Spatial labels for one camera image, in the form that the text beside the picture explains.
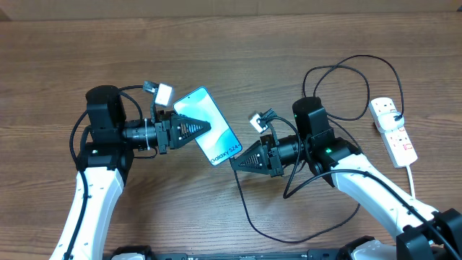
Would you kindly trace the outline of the Samsung Galaxy smartphone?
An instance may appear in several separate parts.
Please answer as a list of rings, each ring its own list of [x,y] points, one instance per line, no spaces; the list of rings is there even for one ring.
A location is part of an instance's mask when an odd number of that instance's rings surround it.
[[[219,165],[243,147],[209,91],[201,86],[173,104],[176,113],[205,123],[207,130],[195,138],[211,165]]]

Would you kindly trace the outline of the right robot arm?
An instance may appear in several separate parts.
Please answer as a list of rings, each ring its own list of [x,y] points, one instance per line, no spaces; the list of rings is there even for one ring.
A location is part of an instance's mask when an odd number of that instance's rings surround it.
[[[292,110],[295,134],[264,135],[238,158],[235,172],[282,176],[284,167],[304,160],[313,180],[323,178],[364,207],[394,238],[386,245],[372,236],[338,250],[337,259],[460,259],[461,213],[440,212],[380,173],[358,147],[334,134],[319,97],[303,97]]]

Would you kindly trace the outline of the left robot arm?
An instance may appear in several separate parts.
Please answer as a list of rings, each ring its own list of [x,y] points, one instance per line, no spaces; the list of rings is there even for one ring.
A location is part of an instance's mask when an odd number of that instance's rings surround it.
[[[71,152],[77,169],[75,195],[52,259],[103,258],[110,220],[136,150],[165,154],[210,131],[206,121],[156,109],[170,102],[171,86],[146,81],[140,89],[152,95],[150,116],[132,121],[122,102],[126,87],[101,85],[87,92],[82,115],[90,124],[83,131],[80,151]]]

